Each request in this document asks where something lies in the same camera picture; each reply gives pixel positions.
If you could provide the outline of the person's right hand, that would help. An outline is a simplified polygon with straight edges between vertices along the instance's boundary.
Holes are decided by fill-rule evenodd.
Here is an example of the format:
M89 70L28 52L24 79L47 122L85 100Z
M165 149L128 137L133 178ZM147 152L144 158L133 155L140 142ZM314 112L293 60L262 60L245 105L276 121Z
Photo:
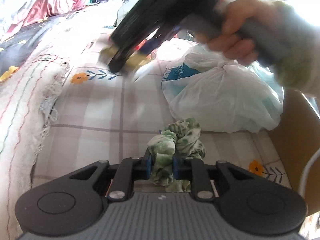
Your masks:
M237 0L229 3L225 9L220 36L210 39L197 33L195 38L201 44L206 44L210 50L221 52L226 58L248 66L258 58L255 44L249 38L241 38L236 32L249 18L273 30L278 25L277 16L277 9L270 3L260 0Z

